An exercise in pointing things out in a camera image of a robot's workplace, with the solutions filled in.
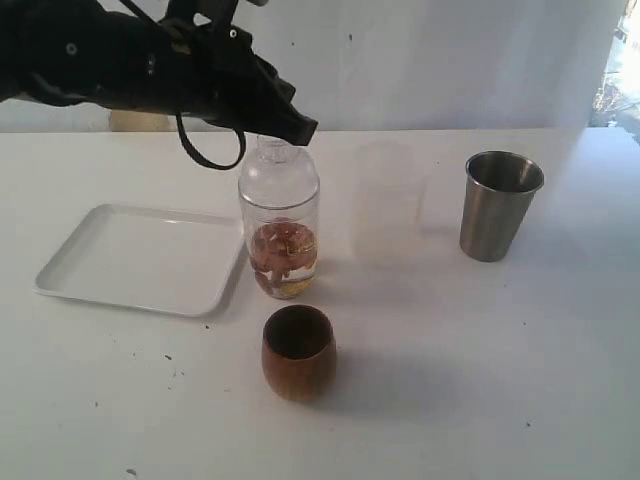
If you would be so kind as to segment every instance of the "clear plastic bottle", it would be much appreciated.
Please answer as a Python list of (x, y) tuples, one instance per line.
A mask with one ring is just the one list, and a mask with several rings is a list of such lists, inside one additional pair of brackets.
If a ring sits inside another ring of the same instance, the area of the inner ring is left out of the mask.
[(309, 153), (258, 137), (238, 180), (245, 238), (257, 282), (274, 298), (299, 295), (318, 258), (320, 179)]

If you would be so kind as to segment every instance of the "white tray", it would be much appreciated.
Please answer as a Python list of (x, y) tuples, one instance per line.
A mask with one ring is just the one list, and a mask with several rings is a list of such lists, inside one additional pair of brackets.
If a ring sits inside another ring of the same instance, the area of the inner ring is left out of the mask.
[(38, 274), (35, 290), (197, 317), (220, 302), (242, 248), (239, 219), (101, 205)]

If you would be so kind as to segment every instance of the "wooden cup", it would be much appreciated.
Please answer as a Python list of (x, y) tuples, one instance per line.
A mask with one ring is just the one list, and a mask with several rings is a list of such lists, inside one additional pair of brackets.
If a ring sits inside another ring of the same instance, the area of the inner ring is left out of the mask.
[(333, 328), (320, 310), (292, 305), (267, 320), (262, 370), (271, 389), (281, 397), (299, 402), (319, 397), (333, 383), (336, 363)]

